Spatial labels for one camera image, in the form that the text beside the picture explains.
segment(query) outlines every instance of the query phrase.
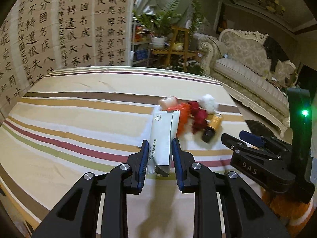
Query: sofa cushion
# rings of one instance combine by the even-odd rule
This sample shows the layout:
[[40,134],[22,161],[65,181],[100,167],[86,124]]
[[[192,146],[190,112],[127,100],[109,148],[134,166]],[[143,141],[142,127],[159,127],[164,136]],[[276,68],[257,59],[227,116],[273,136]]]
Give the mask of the sofa cushion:
[[291,74],[295,71],[295,68],[292,67],[290,61],[280,62],[277,60],[277,65],[275,68],[275,72],[272,73],[272,76],[278,80],[282,85],[286,85],[285,78],[290,79]]
[[239,37],[228,31],[221,41],[225,43],[230,59],[250,68],[255,73],[266,77],[271,68],[271,59],[266,56],[264,47],[255,40]]
[[214,70],[253,92],[282,114],[289,114],[286,96],[241,63],[221,58],[216,61]]

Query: green led light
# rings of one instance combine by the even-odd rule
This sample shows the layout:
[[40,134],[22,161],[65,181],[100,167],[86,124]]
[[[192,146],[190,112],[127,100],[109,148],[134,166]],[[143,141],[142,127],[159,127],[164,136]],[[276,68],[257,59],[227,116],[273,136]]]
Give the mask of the green led light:
[[307,116],[309,114],[308,110],[303,110],[302,115]]

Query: black cloth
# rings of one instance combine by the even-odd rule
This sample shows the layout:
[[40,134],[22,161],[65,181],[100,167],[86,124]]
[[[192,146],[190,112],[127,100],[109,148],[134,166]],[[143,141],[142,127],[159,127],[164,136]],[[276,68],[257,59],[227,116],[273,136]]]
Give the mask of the black cloth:
[[276,42],[270,36],[267,37],[263,46],[266,51],[266,57],[272,60],[272,63],[271,63],[272,72],[275,72],[277,60],[280,60],[281,62],[285,62],[289,60],[288,56],[286,55],[284,50],[281,48],[281,46],[278,44],[278,42]]
[[264,137],[275,137],[273,132],[259,121],[245,120],[252,134]]

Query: wall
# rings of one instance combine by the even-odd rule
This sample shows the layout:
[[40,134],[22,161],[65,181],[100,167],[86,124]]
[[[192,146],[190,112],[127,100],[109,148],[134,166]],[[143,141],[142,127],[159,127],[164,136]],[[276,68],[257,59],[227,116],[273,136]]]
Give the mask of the wall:
[[269,34],[281,45],[291,62],[293,62],[297,51],[297,40],[279,27],[256,15],[231,6],[226,6],[225,17],[235,23],[234,29],[236,30],[258,31],[262,34]]
[[46,74],[127,65],[133,0],[18,0],[0,32],[0,124]]
[[301,63],[317,70],[317,40],[300,41]]
[[216,36],[216,33],[212,28],[216,18],[218,0],[197,0],[197,1],[201,3],[202,14],[206,17],[206,19],[208,20],[210,24],[210,27],[204,34],[210,35],[210,36]]

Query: white flower pot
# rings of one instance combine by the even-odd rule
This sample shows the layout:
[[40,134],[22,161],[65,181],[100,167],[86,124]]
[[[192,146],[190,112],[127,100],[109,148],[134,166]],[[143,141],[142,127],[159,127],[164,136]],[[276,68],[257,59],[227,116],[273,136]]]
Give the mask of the white flower pot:
[[164,48],[165,37],[151,37],[153,49]]

